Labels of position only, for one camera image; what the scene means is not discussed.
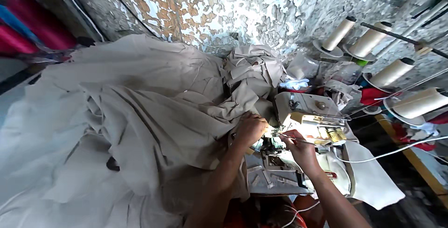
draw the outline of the plastic bag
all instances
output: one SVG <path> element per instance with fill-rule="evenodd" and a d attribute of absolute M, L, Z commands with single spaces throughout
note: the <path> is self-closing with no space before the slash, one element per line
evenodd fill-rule
<path fill-rule="evenodd" d="M 286 74 L 294 80 L 314 77 L 319 69 L 319 64 L 309 56 L 297 52 L 294 59 L 289 63 Z"/>

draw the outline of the cream thread spool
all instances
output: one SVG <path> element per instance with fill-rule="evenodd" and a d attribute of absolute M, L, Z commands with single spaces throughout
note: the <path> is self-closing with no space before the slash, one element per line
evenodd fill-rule
<path fill-rule="evenodd" d="M 405 75 L 406 72 L 410 71 L 414 67 L 414 63 L 414 60 L 407 57 L 397 59 L 375 74 L 369 82 L 379 88 L 388 86 L 399 77 Z"/>
<path fill-rule="evenodd" d="M 377 22 L 374 24 L 375 27 L 383 29 L 385 31 L 392 30 L 392 24 L 386 21 Z M 386 36 L 386 34 L 369 29 L 360 37 L 354 45 L 352 45 L 349 51 L 356 56 L 365 57 L 367 56 L 373 48 L 379 44 L 379 42 Z"/>
<path fill-rule="evenodd" d="M 337 44 L 344 38 L 356 22 L 355 17 L 346 17 L 330 34 L 330 36 L 322 43 L 322 50 L 331 52 L 336 48 Z"/>
<path fill-rule="evenodd" d="M 400 116 L 412 119 L 447 104 L 448 92 L 431 87 L 395 103 L 392 109 Z"/>

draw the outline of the person's right hand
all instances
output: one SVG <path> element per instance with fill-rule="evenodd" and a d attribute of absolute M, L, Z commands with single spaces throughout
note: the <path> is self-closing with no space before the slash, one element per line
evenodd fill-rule
<path fill-rule="evenodd" d="M 304 140 L 303 136 L 295 129 L 286 131 L 283 134 Z M 308 177 L 322 173 L 323 170 L 317 162 L 314 145 L 289 139 L 282 135 L 280 135 L 280 139 L 286 144 L 286 147 L 291 153 L 293 153 L 294 160 Z"/>

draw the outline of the white cable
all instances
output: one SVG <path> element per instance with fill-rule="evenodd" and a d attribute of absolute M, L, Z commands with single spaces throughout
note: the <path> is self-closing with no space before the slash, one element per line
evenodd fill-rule
<path fill-rule="evenodd" d="M 438 137 L 438 138 L 426 139 L 426 140 L 422 140 L 422 141 L 419 141 L 419 142 L 414 142 L 414 143 L 412 143 L 411 145 L 407 145 L 406 147 L 402 147 L 402 148 L 397 149 L 397 150 L 395 150 L 395 151 L 392 151 L 392 152 L 389 152 L 389 153 L 386 153 L 386 154 L 383 154 L 383 155 L 378 155 L 377 157 L 373 157 L 373 158 L 371 158 L 371 159 L 364 160 L 364 161 L 346 161 L 346 160 L 342 160 L 342 159 L 339 158 L 337 155 L 335 155 L 335 157 L 336 157 L 336 159 L 338 159 L 338 160 L 341 161 L 341 162 L 348 162 L 348 163 L 370 162 L 370 161 L 376 160 L 376 159 L 378 159 L 378 158 L 381 158 L 381 157 L 384 157 L 384 156 L 387 156 L 387 155 L 392 155 L 392 154 L 398 153 L 398 152 L 400 152 L 400 151 L 403 151 L 403 150 L 405 150 L 405 149 L 407 149 L 407 148 L 410 148 L 410 147 L 415 146 L 415 145 L 420 144 L 420 143 L 430 142 L 430 141 L 436 141 L 436 140 L 441 140 L 441 139 L 446 139 L 446 138 L 448 138 L 448 136 L 442 136 L 442 137 Z"/>
<path fill-rule="evenodd" d="M 314 208 L 314 207 L 315 207 L 316 205 L 318 205 L 319 203 L 320 203 L 320 201 L 317 201 L 317 203 L 313 204 L 311 207 L 306 208 L 306 209 L 304 209 L 304 210 L 298 210 L 298 211 L 296 211 L 294 208 L 291 207 L 291 209 L 293 209 L 293 210 L 296 211 L 296 213 L 294 214 L 294 218 L 293 218 L 293 220 L 289 221 L 289 223 L 287 223 L 286 225 L 283 225 L 281 228 L 285 228 L 286 226 L 292 224 L 292 223 L 294 222 L 294 220 L 296 220 L 297 214 L 298 214 L 299 212 L 302 212 L 302 211 L 309 211 L 310 209 Z"/>
<path fill-rule="evenodd" d="M 87 18 L 87 20 L 89 21 L 89 23 L 92 25 L 92 27 L 95 29 L 95 31 L 98 33 L 98 35 L 101 37 L 101 42 L 104 42 L 104 37 L 103 34 L 101 34 L 101 32 L 98 30 L 98 28 L 96 27 L 96 25 L 93 23 L 92 19 L 90 19 L 90 17 L 84 13 L 84 11 L 78 6 L 78 4 L 75 2 L 75 0 L 71 0 L 73 2 L 73 4 L 75 5 L 75 7 Z"/>
<path fill-rule="evenodd" d="M 426 151 L 426 150 L 423 150 L 423 151 L 425 151 L 425 152 L 427 152 L 428 154 L 430 154 L 430 155 L 434 156 L 434 158 L 437 158 L 437 159 L 439 159 L 440 161 L 443 161 L 443 162 L 445 162 L 445 163 L 447 163 L 447 164 L 448 164 L 448 162 L 447 162 L 447 161 L 445 161 L 444 159 L 442 159 L 442 158 L 440 158 L 440 157 L 438 157 L 438 156 L 436 156 L 436 155 L 433 155 L 433 154 L 431 154 L 430 152 L 428 152 L 428 151 Z"/>

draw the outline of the peeling wall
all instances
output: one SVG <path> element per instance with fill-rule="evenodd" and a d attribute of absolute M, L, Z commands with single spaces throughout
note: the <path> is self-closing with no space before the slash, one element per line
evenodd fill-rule
<path fill-rule="evenodd" d="M 367 29 L 361 21 L 373 24 L 389 21 L 393 31 L 404 31 L 415 20 L 409 13 L 426 0 L 124 0 L 145 25 L 158 37 L 170 42 L 186 42 L 204 52 L 226 54 L 244 43 L 267 44 L 283 59 L 290 59 L 296 50 L 318 55 L 312 47 L 315 38 L 326 38 L 346 15 L 358 19 L 346 41 L 354 42 Z M 81 0 L 95 22 L 109 37 L 116 40 L 123 31 L 147 32 L 118 0 Z M 414 39 L 429 41 L 444 32 L 447 20 L 442 17 L 427 28 L 411 34 Z M 384 40 L 374 53 L 392 41 Z M 446 39 L 436 44 L 448 52 Z M 401 42 L 367 70 L 373 73 L 400 57 L 417 60 L 417 66 L 397 86 L 416 82 L 434 70 L 448 68 L 448 60 L 434 54 L 415 56 L 409 44 Z M 432 82 L 441 87 L 444 78 Z"/>

